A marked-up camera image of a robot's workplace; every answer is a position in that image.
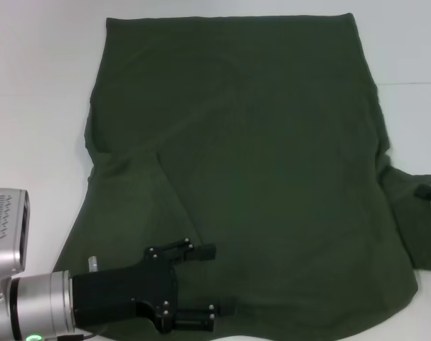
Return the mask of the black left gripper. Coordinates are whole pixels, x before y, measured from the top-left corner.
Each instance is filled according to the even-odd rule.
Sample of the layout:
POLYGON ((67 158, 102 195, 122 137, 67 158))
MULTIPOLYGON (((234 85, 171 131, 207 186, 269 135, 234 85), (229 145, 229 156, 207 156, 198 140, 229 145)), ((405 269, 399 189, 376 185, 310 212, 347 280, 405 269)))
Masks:
POLYGON ((235 315, 238 300, 226 298, 177 308, 174 265, 212 261, 215 244, 195 245, 183 238, 144 251, 141 261, 124 268, 100 270, 72 278, 77 328, 146 318, 163 334, 175 330, 213 332, 216 320, 235 315))

